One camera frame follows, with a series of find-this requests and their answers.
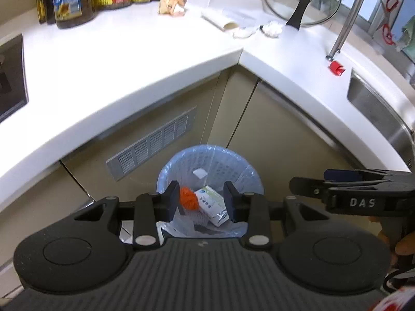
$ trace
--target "green towel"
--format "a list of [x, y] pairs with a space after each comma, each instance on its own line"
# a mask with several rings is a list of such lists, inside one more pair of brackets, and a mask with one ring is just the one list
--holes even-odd
[[396, 43], [397, 50], [403, 50], [415, 62], [415, 16], [402, 27], [402, 32], [402, 37]]

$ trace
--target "hand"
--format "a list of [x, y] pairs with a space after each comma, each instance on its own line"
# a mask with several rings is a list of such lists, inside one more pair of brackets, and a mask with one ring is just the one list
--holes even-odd
[[[379, 222], [376, 217], [369, 217], [369, 220], [372, 222]], [[383, 242], [387, 245], [390, 245], [389, 239], [387, 236], [381, 232], [378, 234], [378, 238], [380, 238]], [[415, 232], [406, 235], [402, 240], [400, 240], [395, 247], [395, 252], [392, 253], [392, 265], [394, 265], [398, 260], [399, 256], [408, 256], [415, 254]]]

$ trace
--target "finger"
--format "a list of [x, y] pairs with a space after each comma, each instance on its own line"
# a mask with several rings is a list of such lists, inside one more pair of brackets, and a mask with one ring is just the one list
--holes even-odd
[[395, 251], [400, 256], [415, 254], [415, 232], [406, 235], [396, 245]]
[[388, 237], [383, 233], [383, 230], [381, 230], [381, 232], [378, 234], [378, 239], [385, 242], [387, 244], [387, 246], [391, 245], [391, 243], [389, 242]]
[[391, 267], [393, 267], [398, 262], [397, 254], [391, 253]]

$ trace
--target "sink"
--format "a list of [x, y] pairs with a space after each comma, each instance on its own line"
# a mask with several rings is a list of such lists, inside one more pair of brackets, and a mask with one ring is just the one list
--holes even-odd
[[386, 100], [355, 71], [351, 75], [347, 99], [382, 133], [411, 169], [415, 162], [411, 130]]

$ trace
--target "scissors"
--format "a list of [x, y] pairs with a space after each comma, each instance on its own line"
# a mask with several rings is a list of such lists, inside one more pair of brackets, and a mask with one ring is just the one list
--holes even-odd
[[382, 28], [382, 37], [386, 44], [393, 45], [395, 42], [392, 40], [392, 33], [391, 27], [389, 26], [389, 19], [391, 17], [391, 11], [393, 11], [399, 4], [399, 0], [387, 0], [384, 4], [382, 2], [383, 13], [385, 17], [383, 18], [382, 22], [380, 23], [377, 30]]

